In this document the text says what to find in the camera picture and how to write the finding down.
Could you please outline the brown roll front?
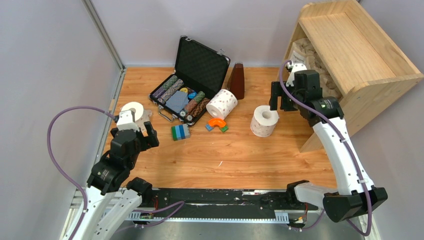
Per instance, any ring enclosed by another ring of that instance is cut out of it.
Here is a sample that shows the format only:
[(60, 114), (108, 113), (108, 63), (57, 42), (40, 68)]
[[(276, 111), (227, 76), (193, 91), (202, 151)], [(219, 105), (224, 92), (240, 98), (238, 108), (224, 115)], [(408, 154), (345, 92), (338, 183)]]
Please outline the brown roll front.
[(331, 79), (330, 73), (317, 53), (308, 55), (305, 58), (305, 65), (309, 70), (317, 71), (320, 76), (323, 76), (325, 79)]

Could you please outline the brown roll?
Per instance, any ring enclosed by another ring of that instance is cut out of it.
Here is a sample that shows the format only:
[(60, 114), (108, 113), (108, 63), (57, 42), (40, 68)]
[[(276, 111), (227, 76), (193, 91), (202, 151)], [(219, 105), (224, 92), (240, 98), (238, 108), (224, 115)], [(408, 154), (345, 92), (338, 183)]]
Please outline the brown roll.
[(325, 79), (331, 79), (330, 73), (317, 53), (308, 55), (305, 58), (305, 65), (309, 70), (317, 71), (320, 76), (323, 76)]
[(289, 48), (289, 60), (293, 63), (310, 65), (316, 56), (315, 48), (308, 38), (295, 40)]
[(338, 100), (342, 98), (341, 92), (330, 75), (321, 74), (319, 80), (323, 97), (335, 97)]

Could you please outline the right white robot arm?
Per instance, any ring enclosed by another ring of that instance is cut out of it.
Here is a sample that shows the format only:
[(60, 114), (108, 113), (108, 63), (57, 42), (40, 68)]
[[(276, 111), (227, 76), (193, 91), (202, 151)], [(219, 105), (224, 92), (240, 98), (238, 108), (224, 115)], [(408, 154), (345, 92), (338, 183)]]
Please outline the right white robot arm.
[(298, 209), (304, 203), (322, 208), (335, 223), (371, 214), (388, 199), (383, 187), (376, 187), (355, 152), (337, 98), (324, 97), (319, 73), (300, 70), (293, 81), (273, 81), (269, 106), (272, 111), (299, 111), (321, 141), (335, 174), (337, 187), (331, 190), (307, 180), (288, 184), (286, 204)]

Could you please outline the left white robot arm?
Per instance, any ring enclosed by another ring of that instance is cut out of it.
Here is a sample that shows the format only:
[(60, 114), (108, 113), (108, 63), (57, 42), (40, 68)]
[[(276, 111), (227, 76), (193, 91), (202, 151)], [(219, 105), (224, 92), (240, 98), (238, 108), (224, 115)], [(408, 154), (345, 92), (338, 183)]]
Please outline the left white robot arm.
[(119, 201), (105, 213), (106, 207), (134, 169), (139, 153), (159, 146), (157, 131), (152, 124), (146, 121), (143, 125), (146, 135), (140, 128), (134, 130), (115, 127), (110, 131), (113, 136), (110, 150), (93, 166), (85, 188), (86, 203), (82, 203), (78, 209), (84, 218), (74, 219), (63, 239), (109, 239), (135, 208), (152, 203), (152, 184), (135, 177), (128, 182)]

